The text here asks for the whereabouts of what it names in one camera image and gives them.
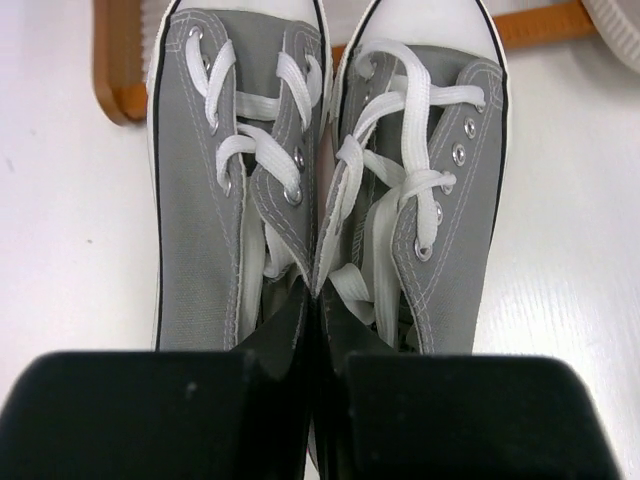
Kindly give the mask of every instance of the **gray sneaker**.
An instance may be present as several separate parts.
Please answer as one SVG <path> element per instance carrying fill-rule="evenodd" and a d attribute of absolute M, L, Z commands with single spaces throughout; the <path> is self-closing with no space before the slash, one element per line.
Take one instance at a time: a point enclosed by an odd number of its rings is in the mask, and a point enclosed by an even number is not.
<path fill-rule="evenodd" d="M 371 3 L 333 91 L 337 165 L 313 287 L 327 321 L 342 302 L 401 351 L 471 352 L 507 112 L 480 1 Z"/>
<path fill-rule="evenodd" d="M 177 0 L 167 10 L 147 82 L 158 349 L 233 348 L 296 279 L 310 286 L 326 31 L 314 0 Z"/>

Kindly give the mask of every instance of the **white shoelace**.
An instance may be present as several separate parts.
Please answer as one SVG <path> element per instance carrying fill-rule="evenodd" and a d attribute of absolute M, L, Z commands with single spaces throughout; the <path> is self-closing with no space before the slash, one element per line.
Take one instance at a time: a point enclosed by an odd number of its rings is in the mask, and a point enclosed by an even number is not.
<path fill-rule="evenodd" d="M 364 227 L 362 270 L 347 264 L 329 274 L 347 308 L 365 324 L 374 321 L 380 337 L 397 347 L 400 282 L 391 253 L 398 214 L 412 198 L 418 200 L 415 254 L 423 261 L 431 255 L 439 224 L 439 205 L 433 189 L 451 189 L 455 175 L 431 170 L 427 149 L 427 122 L 432 105 L 469 103 L 484 107 L 484 92 L 476 86 L 440 88 L 431 85 L 431 76 L 420 59 L 405 45 L 392 40 L 373 40 L 363 45 L 355 60 L 357 73 L 370 78 L 375 67 L 369 56 L 384 52 L 400 60 L 407 75 L 394 75 L 390 89 L 364 108 L 353 134 L 347 135 L 336 154 L 346 163 L 344 194 L 340 208 L 341 224 L 353 211 L 367 167 L 390 190 L 367 213 Z M 383 116 L 404 110 L 401 136 L 402 165 L 364 147 Z"/>
<path fill-rule="evenodd" d="M 207 73 L 200 50 L 202 31 L 193 27 L 186 42 L 186 62 L 189 75 L 195 89 L 205 99 L 205 116 L 211 133 L 218 129 L 218 100 L 227 74 L 236 61 L 231 40 L 222 46 Z M 278 54 L 276 76 L 283 80 L 292 93 L 300 114 L 302 128 L 307 130 L 311 124 L 312 109 L 322 95 L 322 69 L 311 55 L 306 55 L 308 72 L 300 70 L 296 61 L 287 53 Z M 266 98 L 244 92 L 236 92 L 236 115 L 259 121 L 274 121 L 280 108 L 280 99 Z M 255 159 L 265 170 L 273 175 L 283 186 L 284 195 L 292 204 L 302 201 L 300 189 L 300 170 L 296 161 L 267 132 L 251 125 L 236 122 L 239 132 L 225 138 L 215 154 L 216 177 L 223 191 L 229 195 L 231 181 L 227 172 L 229 160 L 236 154 L 255 154 Z M 246 210 L 242 231 L 243 270 L 241 272 L 241 300 L 239 339 L 241 340 L 255 329 L 262 276 L 278 277 L 289 265 L 296 262 L 292 252 L 276 231 L 265 223 L 258 214 L 255 201 L 247 188 Z"/>

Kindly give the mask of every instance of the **wooden handle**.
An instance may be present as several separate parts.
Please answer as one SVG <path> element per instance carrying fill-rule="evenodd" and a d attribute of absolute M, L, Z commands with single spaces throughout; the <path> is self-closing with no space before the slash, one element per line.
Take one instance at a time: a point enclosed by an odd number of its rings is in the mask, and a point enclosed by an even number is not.
<path fill-rule="evenodd" d="M 580 0 L 501 15 L 494 19 L 505 49 L 531 47 L 596 32 Z M 94 88 L 115 123 L 145 119 L 140 0 L 94 0 Z M 333 47 L 334 68 L 344 45 Z"/>
<path fill-rule="evenodd" d="M 93 1 L 93 88 L 102 110 L 118 125 L 145 117 L 144 109 L 130 103 L 139 98 L 129 94 L 132 88 L 144 91 L 140 12 L 140 0 Z"/>
<path fill-rule="evenodd" d="M 580 0 L 514 12 L 494 21 L 505 49 L 555 43 L 596 32 Z"/>

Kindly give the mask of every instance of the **white floor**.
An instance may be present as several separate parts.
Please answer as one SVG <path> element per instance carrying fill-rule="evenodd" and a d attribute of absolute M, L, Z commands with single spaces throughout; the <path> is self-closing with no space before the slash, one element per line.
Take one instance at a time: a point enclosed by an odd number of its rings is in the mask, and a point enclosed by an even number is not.
<path fill-rule="evenodd" d="M 328 3 L 344 41 L 364 2 Z M 2 403 L 44 352 L 150 347 L 157 241 L 145 131 L 93 97 L 90 2 L 7 2 L 0 31 Z M 509 61 L 513 145 L 476 351 L 567 361 L 640 478 L 640 76 L 597 38 Z"/>

